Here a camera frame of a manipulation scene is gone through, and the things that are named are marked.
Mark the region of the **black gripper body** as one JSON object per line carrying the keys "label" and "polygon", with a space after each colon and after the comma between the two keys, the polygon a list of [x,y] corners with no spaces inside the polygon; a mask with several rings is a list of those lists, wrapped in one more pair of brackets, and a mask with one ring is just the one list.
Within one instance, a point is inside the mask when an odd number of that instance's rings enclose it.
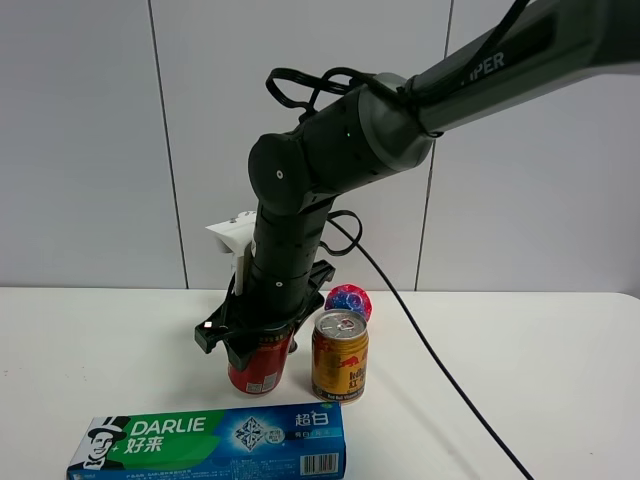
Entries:
{"label": "black gripper body", "polygon": [[264,293],[241,295],[229,288],[222,304],[195,327],[195,341],[207,354],[222,343],[229,355],[251,355],[260,342],[296,332],[323,305],[320,288],[334,273],[329,262],[320,260],[312,265],[307,280],[291,288],[274,282]]}

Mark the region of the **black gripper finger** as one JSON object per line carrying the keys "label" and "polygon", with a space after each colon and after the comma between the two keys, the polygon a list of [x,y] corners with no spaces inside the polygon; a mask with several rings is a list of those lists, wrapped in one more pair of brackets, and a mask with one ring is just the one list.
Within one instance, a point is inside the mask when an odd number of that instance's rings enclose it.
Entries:
{"label": "black gripper finger", "polygon": [[255,342],[225,342],[229,365],[237,371],[245,371],[256,352]]}

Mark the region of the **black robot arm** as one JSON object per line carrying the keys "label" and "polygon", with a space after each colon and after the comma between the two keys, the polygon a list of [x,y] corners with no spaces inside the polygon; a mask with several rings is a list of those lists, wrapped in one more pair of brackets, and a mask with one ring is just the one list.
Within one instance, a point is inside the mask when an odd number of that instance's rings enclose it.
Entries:
{"label": "black robot arm", "polygon": [[635,1],[517,1],[493,29],[410,78],[274,69],[268,90],[301,116],[250,151],[258,206],[221,226],[236,267],[222,305],[195,328],[196,343],[205,352],[223,344],[244,370],[262,341],[298,331],[335,272],[316,254],[338,196],[417,167],[456,127],[596,75],[638,70]]}

